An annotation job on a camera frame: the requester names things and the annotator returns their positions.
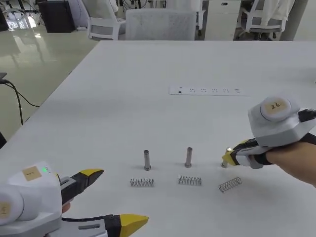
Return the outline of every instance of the compression spring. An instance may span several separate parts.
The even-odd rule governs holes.
[[[179,176],[179,184],[188,184],[188,185],[202,185],[202,178],[199,177],[188,177],[188,176]]]
[[[233,187],[238,186],[239,184],[242,184],[242,181],[239,177],[235,178],[235,179],[231,179],[223,184],[220,184],[218,186],[219,190],[224,193],[229,189],[232,189]]]
[[[130,179],[130,185],[135,187],[152,187],[154,186],[153,179]]]

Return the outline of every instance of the electrical outlet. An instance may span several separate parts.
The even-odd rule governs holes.
[[[170,95],[249,96],[242,89],[170,86]]]

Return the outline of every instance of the human hand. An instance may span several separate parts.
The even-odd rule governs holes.
[[[267,152],[266,158],[286,173],[316,187],[316,145],[294,143]]]
[[[63,206],[63,213],[65,213],[66,211],[68,211],[70,209],[70,203],[66,204],[65,206]]]

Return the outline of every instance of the black wire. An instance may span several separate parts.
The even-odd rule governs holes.
[[[15,91],[16,98],[18,99],[18,104],[19,104],[19,111],[20,111],[21,124],[23,125],[22,107],[21,107],[21,101],[20,101],[19,92],[18,92],[18,90],[15,88],[15,86],[14,86],[14,84],[13,84],[12,82],[6,80],[5,85],[6,85],[6,84],[10,84],[10,85],[13,87],[14,91]]]
[[[8,86],[8,87],[10,87],[10,88],[12,88],[12,89],[14,90],[13,86],[8,85],[8,84],[4,84],[4,85],[6,85],[6,86]],[[39,107],[38,105],[32,104],[32,103],[31,103],[27,98],[25,98],[19,91],[17,91],[17,92],[18,92],[18,94],[19,94],[29,105],[32,105],[32,106],[34,106],[34,107]]]
[[[77,3],[78,3],[78,6],[79,6],[79,9],[80,9],[80,15],[79,15],[79,18],[78,18],[78,21],[80,22],[81,14],[82,14],[82,9],[81,9],[81,6],[80,6],[80,3],[79,3],[78,0],[77,0]]]

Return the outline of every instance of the white table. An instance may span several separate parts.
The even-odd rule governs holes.
[[[0,178],[40,160],[61,176],[104,168],[65,216],[148,215],[135,237],[314,237],[315,188],[276,166],[220,162],[252,137],[247,110],[266,96],[292,90],[315,106],[315,55],[316,43],[102,41],[0,151]],[[237,86],[251,97],[172,96],[171,84]],[[203,186],[178,185],[178,175]],[[237,176],[242,185],[218,190]],[[132,188],[130,178],[156,186]]]

